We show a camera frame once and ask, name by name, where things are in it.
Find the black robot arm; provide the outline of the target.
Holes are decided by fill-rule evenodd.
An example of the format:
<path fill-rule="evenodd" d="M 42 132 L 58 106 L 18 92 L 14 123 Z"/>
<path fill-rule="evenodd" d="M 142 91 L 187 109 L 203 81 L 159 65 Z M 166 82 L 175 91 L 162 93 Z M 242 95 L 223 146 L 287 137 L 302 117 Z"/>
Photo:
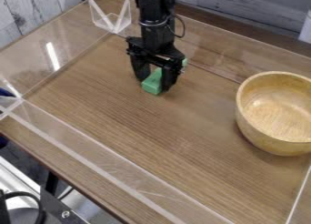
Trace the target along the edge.
<path fill-rule="evenodd" d="M 129 56 L 135 77 L 151 94 L 169 92 L 182 74 L 186 55 L 175 47 L 175 0 L 135 0 L 142 36 L 129 36 Z"/>

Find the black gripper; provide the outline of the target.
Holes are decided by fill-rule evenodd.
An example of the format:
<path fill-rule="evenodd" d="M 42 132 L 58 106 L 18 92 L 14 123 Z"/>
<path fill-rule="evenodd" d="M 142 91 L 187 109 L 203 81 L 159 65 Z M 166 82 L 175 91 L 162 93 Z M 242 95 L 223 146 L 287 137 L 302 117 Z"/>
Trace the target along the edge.
<path fill-rule="evenodd" d="M 170 17 L 169 21 L 161 25 L 142 26 L 142 36 L 127 37 L 129 55 L 137 78 L 143 81 L 151 75 L 151 67 L 163 66 L 162 68 L 162 91 L 167 92 L 175 85 L 178 77 L 182 73 L 183 65 L 166 65 L 162 56 L 173 61 L 182 61 L 185 54 L 174 45 L 175 35 L 175 20 Z"/>

